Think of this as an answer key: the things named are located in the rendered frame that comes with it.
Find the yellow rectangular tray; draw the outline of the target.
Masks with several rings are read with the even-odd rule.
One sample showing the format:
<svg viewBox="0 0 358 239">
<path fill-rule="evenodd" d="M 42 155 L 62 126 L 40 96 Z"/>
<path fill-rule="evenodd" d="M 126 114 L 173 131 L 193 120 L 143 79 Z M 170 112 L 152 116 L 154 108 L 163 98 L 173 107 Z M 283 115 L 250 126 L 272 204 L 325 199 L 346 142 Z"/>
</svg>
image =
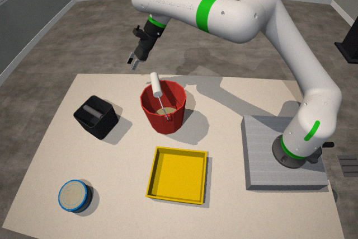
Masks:
<svg viewBox="0 0 358 239">
<path fill-rule="evenodd" d="M 156 146 L 145 196 L 202 205 L 206 155 L 207 151 Z"/>
</svg>

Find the red bucket with metal handle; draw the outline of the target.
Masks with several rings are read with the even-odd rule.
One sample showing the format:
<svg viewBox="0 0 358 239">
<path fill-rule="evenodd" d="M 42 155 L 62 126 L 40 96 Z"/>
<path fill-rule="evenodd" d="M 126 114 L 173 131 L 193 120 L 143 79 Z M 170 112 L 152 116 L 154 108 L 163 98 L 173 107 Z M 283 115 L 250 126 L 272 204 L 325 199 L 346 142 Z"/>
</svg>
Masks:
<svg viewBox="0 0 358 239">
<path fill-rule="evenodd" d="M 182 125 L 186 94 L 176 82 L 159 80 L 158 73 L 150 74 L 149 85 L 140 96 L 141 106 L 158 133 L 175 133 Z"/>
</svg>

